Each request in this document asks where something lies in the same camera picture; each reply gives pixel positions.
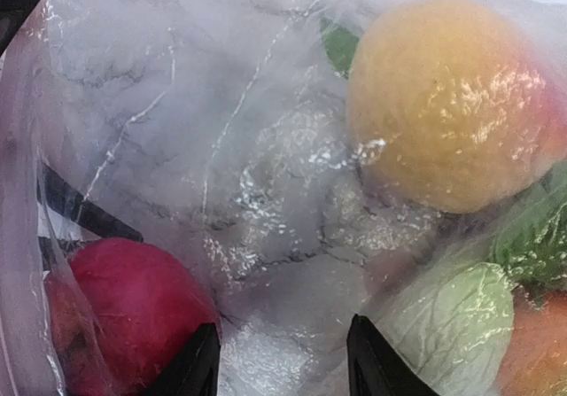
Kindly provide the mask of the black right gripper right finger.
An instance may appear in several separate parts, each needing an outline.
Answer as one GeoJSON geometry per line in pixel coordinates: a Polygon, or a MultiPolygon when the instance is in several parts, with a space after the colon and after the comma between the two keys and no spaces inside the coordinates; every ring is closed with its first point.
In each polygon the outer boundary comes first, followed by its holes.
{"type": "Polygon", "coordinates": [[[353,316],[346,346],[350,396],[438,396],[367,316],[353,316]]]}

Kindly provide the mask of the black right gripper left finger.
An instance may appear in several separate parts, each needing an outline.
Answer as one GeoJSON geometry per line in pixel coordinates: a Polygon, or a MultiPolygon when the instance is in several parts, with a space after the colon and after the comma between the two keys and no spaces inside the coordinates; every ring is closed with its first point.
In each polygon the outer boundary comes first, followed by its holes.
{"type": "Polygon", "coordinates": [[[143,396],[215,396],[218,388],[221,343],[215,323],[203,323],[143,396]]]}

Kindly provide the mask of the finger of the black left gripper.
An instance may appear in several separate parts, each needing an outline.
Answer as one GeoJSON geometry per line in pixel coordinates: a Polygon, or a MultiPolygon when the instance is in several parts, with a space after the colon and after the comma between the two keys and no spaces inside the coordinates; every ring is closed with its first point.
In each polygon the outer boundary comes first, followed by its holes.
{"type": "Polygon", "coordinates": [[[98,237],[144,241],[139,231],[87,200],[51,167],[42,163],[42,168],[45,197],[39,195],[39,200],[52,211],[98,237]]]}

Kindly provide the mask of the white fake cabbage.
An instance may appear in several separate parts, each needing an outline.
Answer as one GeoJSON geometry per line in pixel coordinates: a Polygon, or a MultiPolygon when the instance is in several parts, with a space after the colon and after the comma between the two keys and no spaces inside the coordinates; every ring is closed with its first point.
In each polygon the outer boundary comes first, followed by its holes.
{"type": "Polygon", "coordinates": [[[510,282],[493,263],[437,266],[399,293],[377,327],[440,395],[490,395],[514,319],[510,282]]]}

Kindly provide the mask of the clear zip top bag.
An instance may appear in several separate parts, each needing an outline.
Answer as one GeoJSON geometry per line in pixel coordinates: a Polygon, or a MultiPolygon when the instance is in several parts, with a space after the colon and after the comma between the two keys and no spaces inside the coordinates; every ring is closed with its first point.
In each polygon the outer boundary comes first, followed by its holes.
{"type": "MultiPolygon", "coordinates": [[[[472,213],[364,175],[353,58],[415,1],[40,0],[1,54],[2,394],[73,395],[44,281],[76,289],[71,259],[105,239],[39,200],[42,163],[211,297],[216,395],[349,395],[353,316],[387,340],[380,315],[437,266],[500,266],[514,317],[566,293],[566,154],[472,213]]],[[[469,1],[530,41],[566,111],[566,0],[469,1]]]]}

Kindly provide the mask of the orange fake fruit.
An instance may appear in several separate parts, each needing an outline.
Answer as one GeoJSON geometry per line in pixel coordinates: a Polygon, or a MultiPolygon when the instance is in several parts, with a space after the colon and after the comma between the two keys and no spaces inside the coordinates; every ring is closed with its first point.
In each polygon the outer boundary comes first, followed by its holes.
{"type": "Polygon", "coordinates": [[[551,291],[536,307],[514,300],[514,330],[496,384],[501,395],[566,393],[566,293],[551,291]]]}

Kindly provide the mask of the peach coloured fake fruit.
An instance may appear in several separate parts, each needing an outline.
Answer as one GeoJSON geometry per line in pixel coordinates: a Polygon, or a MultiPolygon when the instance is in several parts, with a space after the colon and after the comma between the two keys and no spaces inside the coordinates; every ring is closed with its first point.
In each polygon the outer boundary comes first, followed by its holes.
{"type": "Polygon", "coordinates": [[[517,194],[566,154],[559,83],[516,26],[469,0],[382,13],[346,107],[369,183],[449,213],[517,194]]]}

